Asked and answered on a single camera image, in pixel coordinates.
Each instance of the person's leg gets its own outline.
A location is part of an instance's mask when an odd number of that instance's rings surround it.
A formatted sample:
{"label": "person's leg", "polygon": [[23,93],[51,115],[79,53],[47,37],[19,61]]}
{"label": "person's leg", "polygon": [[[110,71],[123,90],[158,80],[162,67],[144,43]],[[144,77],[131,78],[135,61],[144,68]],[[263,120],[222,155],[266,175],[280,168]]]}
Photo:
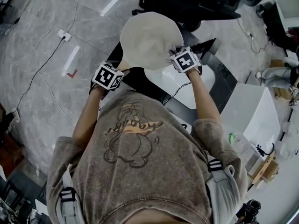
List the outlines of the person's leg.
{"label": "person's leg", "polygon": [[263,79],[269,79],[273,77],[280,77],[287,80],[290,80],[291,76],[291,69],[287,69],[285,67],[275,67],[275,68],[268,68],[261,72]]}
{"label": "person's leg", "polygon": [[278,77],[265,79],[264,84],[267,87],[276,87],[276,88],[282,88],[282,89],[286,89],[286,90],[288,90],[291,86],[291,83],[288,80],[278,78]]}

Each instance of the white tape mark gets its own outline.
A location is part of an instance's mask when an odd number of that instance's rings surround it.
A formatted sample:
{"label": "white tape mark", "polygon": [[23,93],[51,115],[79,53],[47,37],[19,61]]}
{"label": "white tape mark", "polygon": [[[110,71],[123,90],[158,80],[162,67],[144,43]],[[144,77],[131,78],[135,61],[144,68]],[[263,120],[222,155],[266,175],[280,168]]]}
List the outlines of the white tape mark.
{"label": "white tape mark", "polygon": [[69,59],[67,59],[65,65],[64,65],[64,71],[62,72],[62,75],[65,76],[67,74],[67,69],[69,68],[71,62],[73,61],[75,55],[79,51],[80,47],[76,46],[74,50],[72,51],[71,55],[69,56]]}
{"label": "white tape mark", "polygon": [[111,0],[111,2],[108,3],[106,7],[104,7],[103,11],[101,12],[101,16],[105,16],[106,12],[110,10],[110,8],[113,7],[113,5],[117,2],[118,0]]}

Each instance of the power outlet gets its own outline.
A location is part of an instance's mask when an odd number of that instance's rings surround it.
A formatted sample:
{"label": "power outlet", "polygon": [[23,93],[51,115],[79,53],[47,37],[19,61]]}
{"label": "power outlet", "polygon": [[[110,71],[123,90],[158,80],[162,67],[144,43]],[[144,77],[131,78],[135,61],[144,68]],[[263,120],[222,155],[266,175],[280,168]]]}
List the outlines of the power outlet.
{"label": "power outlet", "polygon": [[250,32],[247,32],[248,37],[250,37],[252,40],[254,40],[253,35]]}
{"label": "power outlet", "polygon": [[65,41],[68,42],[71,39],[71,34],[63,31],[62,29],[59,30],[57,33],[57,36],[59,36],[61,39],[65,36]]}

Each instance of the red tape mark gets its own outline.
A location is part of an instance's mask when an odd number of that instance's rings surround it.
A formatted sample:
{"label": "red tape mark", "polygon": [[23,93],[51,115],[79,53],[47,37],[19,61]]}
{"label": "red tape mark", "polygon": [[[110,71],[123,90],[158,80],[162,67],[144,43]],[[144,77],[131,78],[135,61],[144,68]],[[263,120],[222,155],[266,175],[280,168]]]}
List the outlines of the red tape mark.
{"label": "red tape mark", "polygon": [[77,73],[77,70],[75,70],[73,74],[67,73],[67,75],[68,75],[70,78],[74,78],[74,76],[76,75],[76,73]]}

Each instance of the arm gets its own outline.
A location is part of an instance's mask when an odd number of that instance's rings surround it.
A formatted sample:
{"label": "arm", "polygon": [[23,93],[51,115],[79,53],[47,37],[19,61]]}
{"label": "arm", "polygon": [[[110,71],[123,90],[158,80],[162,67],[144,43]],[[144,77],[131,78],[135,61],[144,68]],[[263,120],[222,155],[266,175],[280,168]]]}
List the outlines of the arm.
{"label": "arm", "polygon": [[91,91],[75,127],[72,137],[82,148],[86,148],[93,134],[97,123],[100,99],[104,91],[105,89],[100,86],[95,87]]}
{"label": "arm", "polygon": [[214,119],[218,124],[221,123],[219,111],[207,91],[199,73],[195,69],[187,71],[187,75],[191,81],[197,114],[199,119]]}
{"label": "arm", "polygon": [[221,160],[224,167],[234,166],[234,178],[238,185],[240,198],[243,200],[247,192],[247,172],[244,165],[232,146],[223,138],[219,111],[206,90],[199,73],[193,69],[187,73],[192,83],[199,116],[199,120],[195,121],[192,126],[191,136],[198,143],[204,145],[211,156]]}

